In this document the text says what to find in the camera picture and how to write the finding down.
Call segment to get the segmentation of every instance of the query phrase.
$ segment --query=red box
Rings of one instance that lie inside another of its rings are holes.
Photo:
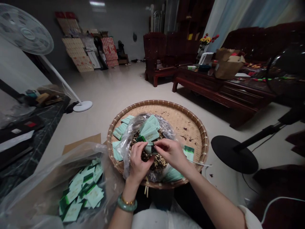
[[[66,18],[63,12],[55,12],[55,17],[56,18]]]
[[[108,67],[114,67],[116,65],[119,65],[118,60],[110,60],[110,61],[106,61],[106,64]]]
[[[118,55],[117,53],[110,53],[110,54],[105,54],[106,60],[117,60]]]
[[[65,12],[65,14],[66,14],[66,18],[76,19],[76,16],[73,12]]]
[[[107,54],[116,54],[117,49],[115,48],[114,42],[112,38],[102,38],[103,51],[105,55]]]

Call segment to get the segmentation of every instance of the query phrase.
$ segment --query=woman's right hand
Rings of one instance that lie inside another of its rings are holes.
[[[190,166],[177,141],[163,138],[154,143],[156,151],[176,170],[183,174]]]

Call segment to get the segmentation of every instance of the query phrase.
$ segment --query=hand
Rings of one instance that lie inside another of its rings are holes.
[[[182,170],[188,169],[190,166],[179,142],[163,138],[154,145],[156,151],[180,173],[183,174]]]
[[[147,144],[148,142],[137,142],[131,148],[130,174],[128,178],[137,185],[140,185],[155,159],[155,156],[151,156],[147,162],[142,161],[142,150]]]

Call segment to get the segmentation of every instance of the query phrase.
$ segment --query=black stand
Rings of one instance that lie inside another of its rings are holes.
[[[279,123],[276,125],[268,126],[242,143],[227,136],[216,136],[211,141],[212,148],[220,160],[230,168],[244,174],[255,173],[258,170],[258,162],[247,147],[268,135],[278,132],[284,125],[291,125],[299,121],[304,117],[304,114],[305,106],[302,104],[299,107],[292,108],[278,120]]]

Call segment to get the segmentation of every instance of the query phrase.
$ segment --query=forearm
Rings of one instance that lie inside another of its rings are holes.
[[[131,202],[136,198],[138,184],[133,184],[129,178],[126,179],[126,184],[122,197],[125,201]],[[126,212],[117,207],[109,224],[109,229],[130,229],[132,225],[133,212]]]
[[[217,229],[247,228],[243,212],[211,185],[192,164],[182,174],[189,180]]]

